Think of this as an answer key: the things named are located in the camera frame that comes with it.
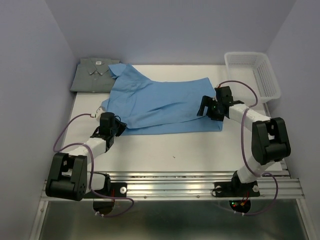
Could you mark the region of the blue long sleeve shirt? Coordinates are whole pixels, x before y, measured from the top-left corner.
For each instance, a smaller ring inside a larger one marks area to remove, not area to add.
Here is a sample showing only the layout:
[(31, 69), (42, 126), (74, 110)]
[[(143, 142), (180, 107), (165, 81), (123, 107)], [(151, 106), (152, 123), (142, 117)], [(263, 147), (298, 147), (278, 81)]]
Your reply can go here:
[(115, 83), (109, 98), (101, 103), (126, 124), (125, 135), (162, 135), (220, 132), (221, 121), (198, 116), (202, 97), (216, 92), (209, 78), (159, 82), (130, 64), (109, 65)]

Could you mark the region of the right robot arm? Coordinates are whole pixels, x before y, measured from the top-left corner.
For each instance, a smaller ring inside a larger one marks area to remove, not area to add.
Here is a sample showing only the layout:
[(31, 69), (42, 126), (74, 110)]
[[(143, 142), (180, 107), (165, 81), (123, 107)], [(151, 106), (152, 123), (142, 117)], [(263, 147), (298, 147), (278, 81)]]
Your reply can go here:
[(215, 97), (204, 95), (197, 116), (208, 116), (213, 121), (223, 122), (225, 118), (240, 124), (240, 138), (244, 130), (251, 132), (251, 156), (244, 157), (244, 165), (230, 181), (214, 183), (213, 195), (241, 197), (244, 194), (259, 196), (257, 179), (266, 169), (291, 154), (291, 146), (285, 121), (281, 117), (262, 115), (240, 100), (234, 100), (229, 86), (215, 88)]

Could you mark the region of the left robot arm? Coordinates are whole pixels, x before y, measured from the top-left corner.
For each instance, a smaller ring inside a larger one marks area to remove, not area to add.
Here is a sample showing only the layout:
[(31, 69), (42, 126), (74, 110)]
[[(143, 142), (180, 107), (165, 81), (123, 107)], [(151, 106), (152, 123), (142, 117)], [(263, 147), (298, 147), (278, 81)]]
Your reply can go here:
[(115, 138), (126, 128), (119, 116), (103, 112), (98, 127), (86, 142), (71, 143), (61, 150), (54, 148), (45, 194), (73, 201), (80, 201), (89, 193), (112, 200), (125, 197), (116, 194), (108, 174), (94, 171), (94, 160), (110, 150)]

